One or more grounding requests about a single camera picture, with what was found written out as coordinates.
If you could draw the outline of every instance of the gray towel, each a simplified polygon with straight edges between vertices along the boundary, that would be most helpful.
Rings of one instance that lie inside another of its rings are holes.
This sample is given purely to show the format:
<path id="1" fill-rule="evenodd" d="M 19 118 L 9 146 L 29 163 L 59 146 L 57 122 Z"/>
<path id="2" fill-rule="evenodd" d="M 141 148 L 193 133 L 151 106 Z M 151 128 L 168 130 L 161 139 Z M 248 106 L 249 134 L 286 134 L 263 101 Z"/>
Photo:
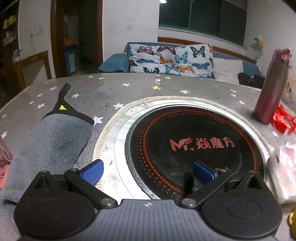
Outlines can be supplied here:
<path id="1" fill-rule="evenodd" d="M 69 84 L 64 86 L 54 110 L 28 135 L 20 154 L 11 162 L 6 185 L 0 190 L 0 227 L 5 219 L 5 224 L 17 232 L 15 205 L 37 173 L 49 170 L 51 174 L 63 174 L 73 167 L 90 138 L 94 121 L 65 102 L 69 88 Z M 0 240 L 7 231 L 0 229 Z"/>

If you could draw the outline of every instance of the butterfly pillow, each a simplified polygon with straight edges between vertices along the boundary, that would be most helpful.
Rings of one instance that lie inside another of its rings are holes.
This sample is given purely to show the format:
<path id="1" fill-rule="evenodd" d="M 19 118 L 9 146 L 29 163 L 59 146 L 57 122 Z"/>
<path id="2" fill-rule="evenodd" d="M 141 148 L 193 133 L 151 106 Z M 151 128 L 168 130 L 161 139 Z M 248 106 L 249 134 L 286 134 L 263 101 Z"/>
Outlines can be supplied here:
<path id="1" fill-rule="evenodd" d="M 129 71 L 130 73 L 179 75 L 179 70 L 174 67 L 175 55 L 172 54 L 174 51 L 174 48 L 168 46 L 130 44 L 128 48 Z"/>
<path id="2" fill-rule="evenodd" d="M 208 44 L 187 45 L 176 48 L 174 66 L 180 75 L 189 77 L 208 77 L 213 72 L 213 47 Z"/>

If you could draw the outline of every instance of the white wall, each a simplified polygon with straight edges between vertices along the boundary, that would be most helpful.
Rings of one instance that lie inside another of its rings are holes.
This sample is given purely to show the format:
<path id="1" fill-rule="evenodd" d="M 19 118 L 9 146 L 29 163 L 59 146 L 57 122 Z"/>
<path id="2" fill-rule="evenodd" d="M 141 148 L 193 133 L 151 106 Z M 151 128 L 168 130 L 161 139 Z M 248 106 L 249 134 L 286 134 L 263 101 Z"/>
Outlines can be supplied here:
<path id="1" fill-rule="evenodd" d="M 195 32 L 190 33 L 190 31 L 179 30 L 179 29 L 170 29 L 170 28 L 160 28 L 158 30 L 159 37 L 168 37 L 175 39 L 185 39 L 190 41 L 195 41 L 199 43 L 207 43 L 216 47 L 227 49 L 242 55 L 245 55 L 245 50 L 243 47 L 236 44 L 229 43 L 227 41 L 219 40 L 218 38 L 213 38 L 210 36 L 198 34 Z"/>
<path id="2" fill-rule="evenodd" d="M 103 1 L 103 59 L 122 53 L 127 42 L 157 42 L 159 0 Z"/>
<path id="3" fill-rule="evenodd" d="M 52 59 L 52 45 L 50 40 L 50 7 L 51 0 L 20 0 L 18 16 L 18 40 L 19 48 L 22 48 L 22 58 L 48 50 L 50 70 L 52 78 L 55 78 Z M 31 33 L 34 28 L 40 28 L 39 35 L 33 36 L 31 45 Z M 44 64 L 32 64 L 23 70 L 24 78 L 28 83 L 42 82 L 47 79 Z"/>
<path id="4" fill-rule="evenodd" d="M 290 65 L 296 68 L 296 13 L 282 0 L 248 0 L 247 24 L 244 39 L 246 55 L 254 58 L 256 53 L 251 45 L 254 38 L 262 35 L 265 45 L 263 56 L 257 65 L 266 74 L 275 49 L 290 47 Z"/>

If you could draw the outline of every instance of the wooden door frame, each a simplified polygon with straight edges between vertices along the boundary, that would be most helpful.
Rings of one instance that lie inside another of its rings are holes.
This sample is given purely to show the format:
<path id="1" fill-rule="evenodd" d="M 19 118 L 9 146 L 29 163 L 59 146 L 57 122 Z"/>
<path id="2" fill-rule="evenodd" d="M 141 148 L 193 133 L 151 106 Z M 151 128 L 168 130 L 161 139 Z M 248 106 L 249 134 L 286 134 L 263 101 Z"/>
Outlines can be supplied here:
<path id="1" fill-rule="evenodd" d="M 52 0 L 50 9 L 50 35 L 52 43 L 52 58 L 56 78 L 67 77 L 66 58 L 64 51 L 64 32 L 63 32 L 63 1 Z M 103 0 L 97 3 L 97 36 L 98 36 L 98 61 L 103 63 L 103 44 L 102 44 L 102 14 Z"/>

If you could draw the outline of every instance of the blue sofa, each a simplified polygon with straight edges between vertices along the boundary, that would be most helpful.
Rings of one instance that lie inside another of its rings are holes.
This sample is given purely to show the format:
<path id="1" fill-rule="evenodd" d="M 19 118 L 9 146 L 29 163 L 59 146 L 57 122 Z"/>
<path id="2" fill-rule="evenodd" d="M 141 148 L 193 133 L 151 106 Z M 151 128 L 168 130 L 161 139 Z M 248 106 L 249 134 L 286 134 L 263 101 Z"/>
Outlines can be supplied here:
<path id="1" fill-rule="evenodd" d="M 127 49 L 130 44 L 143 44 L 149 46 L 157 46 L 161 45 L 161 43 L 146 43 L 146 42 L 128 42 Z M 177 47 L 180 45 L 176 44 L 165 44 L 167 46 Z M 238 59 L 233 56 L 228 56 L 225 54 L 221 54 L 218 52 L 213 52 L 214 58 L 223 58 L 223 59 Z M 249 76 L 260 75 L 260 71 L 257 65 L 251 64 L 249 62 L 243 61 L 243 69 L 244 73 Z M 128 73 L 129 70 L 129 62 L 128 55 L 126 53 L 118 53 L 112 55 L 109 59 L 107 59 L 101 66 L 98 68 L 98 73 Z"/>

